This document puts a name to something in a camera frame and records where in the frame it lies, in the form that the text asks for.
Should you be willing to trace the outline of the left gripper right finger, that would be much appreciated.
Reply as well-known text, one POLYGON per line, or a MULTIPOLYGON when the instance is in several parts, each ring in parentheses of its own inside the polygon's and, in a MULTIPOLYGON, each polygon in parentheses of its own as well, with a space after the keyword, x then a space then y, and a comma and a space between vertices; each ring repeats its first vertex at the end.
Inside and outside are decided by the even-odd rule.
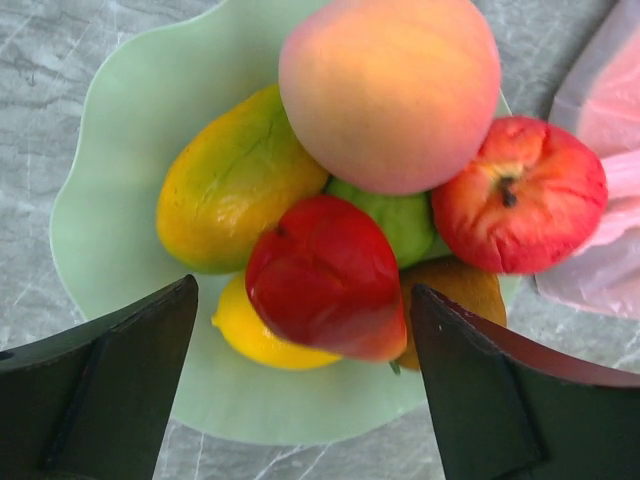
POLYGON ((446 478, 638 478, 638 375, 550 349, 426 285, 411 300, 446 478))

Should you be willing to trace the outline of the orange fake peach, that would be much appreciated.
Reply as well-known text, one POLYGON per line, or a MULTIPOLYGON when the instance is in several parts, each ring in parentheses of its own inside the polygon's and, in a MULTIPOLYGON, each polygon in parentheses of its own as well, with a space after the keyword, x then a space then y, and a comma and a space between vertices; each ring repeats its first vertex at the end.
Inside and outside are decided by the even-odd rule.
POLYGON ((412 194, 459 173, 497 108, 501 65, 469 1, 334 1, 279 57, 282 102, 308 153, 363 190, 412 194))

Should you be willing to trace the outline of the small orange fake fruit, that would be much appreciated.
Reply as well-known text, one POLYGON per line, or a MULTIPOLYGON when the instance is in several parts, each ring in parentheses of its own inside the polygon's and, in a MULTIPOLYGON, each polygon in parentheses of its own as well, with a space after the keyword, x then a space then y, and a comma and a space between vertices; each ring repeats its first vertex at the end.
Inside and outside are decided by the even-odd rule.
POLYGON ((507 312, 496 274, 472 267, 455 256, 444 256, 419 262, 400 272, 407 346, 396 359, 403 368, 419 371, 420 365, 413 340, 410 318, 411 289, 425 284, 441 292, 465 309, 502 327, 507 326, 507 312))

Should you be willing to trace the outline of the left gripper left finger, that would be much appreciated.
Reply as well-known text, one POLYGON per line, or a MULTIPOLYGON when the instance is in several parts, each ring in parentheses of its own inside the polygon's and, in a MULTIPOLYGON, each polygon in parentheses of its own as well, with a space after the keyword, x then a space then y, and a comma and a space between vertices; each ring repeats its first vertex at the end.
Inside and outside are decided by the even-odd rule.
POLYGON ((4 479, 150 479, 195 324, 193 276, 1 353, 4 479))

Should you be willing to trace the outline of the red fake fruit top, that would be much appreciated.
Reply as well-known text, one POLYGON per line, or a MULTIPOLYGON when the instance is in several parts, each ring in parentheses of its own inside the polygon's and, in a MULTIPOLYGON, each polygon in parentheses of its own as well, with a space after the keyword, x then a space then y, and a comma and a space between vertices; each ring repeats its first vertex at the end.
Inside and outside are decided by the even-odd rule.
POLYGON ((471 162, 430 194, 452 253, 501 274, 535 274, 568 258, 595 233, 608 199, 599 157, 527 116, 495 119, 471 162))

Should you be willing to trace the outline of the red fake fruit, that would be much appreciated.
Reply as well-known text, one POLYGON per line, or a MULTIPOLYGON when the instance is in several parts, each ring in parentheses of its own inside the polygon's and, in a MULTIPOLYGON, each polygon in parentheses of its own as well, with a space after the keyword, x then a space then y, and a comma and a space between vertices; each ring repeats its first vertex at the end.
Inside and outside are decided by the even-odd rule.
POLYGON ((471 162, 430 194, 452 253, 501 274, 535 274, 568 258, 595 233, 608 199, 599 157, 527 116, 495 119, 471 162))
POLYGON ((362 210, 321 194, 292 206, 251 253, 245 288, 278 337, 345 358, 396 360, 407 328, 396 257, 362 210))

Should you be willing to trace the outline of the red fake fruit front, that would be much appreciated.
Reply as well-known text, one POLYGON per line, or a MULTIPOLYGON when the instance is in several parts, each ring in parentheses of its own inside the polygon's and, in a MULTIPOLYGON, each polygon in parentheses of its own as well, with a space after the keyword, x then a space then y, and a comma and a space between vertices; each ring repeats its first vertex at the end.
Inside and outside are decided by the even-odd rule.
POLYGON ((407 328, 396 257, 362 210, 321 194, 292 206, 251 253, 245 288, 278 337, 345 358, 396 360, 407 328))

